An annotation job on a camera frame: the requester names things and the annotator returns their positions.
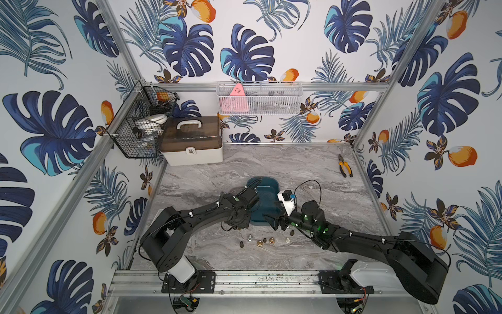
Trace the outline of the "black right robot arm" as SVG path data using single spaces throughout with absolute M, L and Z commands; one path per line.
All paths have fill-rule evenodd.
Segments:
M 264 219 L 274 230 L 292 226 L 308 232 L 311 241 L 325 251 L 385 263 L 411 296 L 426 304 L 439 302 L 449 265 L 435 252 L 439 247 L 409 232 L 388 236 L 355 232 L 327 221 L 316 201 L 304 203 L 300 211 L 265 214 Z

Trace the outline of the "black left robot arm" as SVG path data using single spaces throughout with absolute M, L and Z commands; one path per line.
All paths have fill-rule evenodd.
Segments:
M 245 187 L 236 194 L 221 194 L 217 201 L 199 208 L 177 211 L 161 210 L 140 239 L 140 248 L 160 273 L 167 273 L 181 284 L 196 276 L 193 264 L 184 256 L 190 238 L 212 225 L 225 223 L 232 229 L 250 225 L 251 209 L 259 201 L 255 187 Z

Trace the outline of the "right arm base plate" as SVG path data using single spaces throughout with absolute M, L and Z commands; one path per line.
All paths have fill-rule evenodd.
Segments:
M 321 271 L 318 284 L 322 294 L 374 294 L 373 286 L 363 287 L 353 280 L 350 274 L 342 271 Z

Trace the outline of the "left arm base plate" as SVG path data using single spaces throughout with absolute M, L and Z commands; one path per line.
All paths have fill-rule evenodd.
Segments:
M 161 292 L 163 294 L 213 294 L 216 272 L 196 270 L 192 277 L 181 283 L 170 273 L 166 274 Z

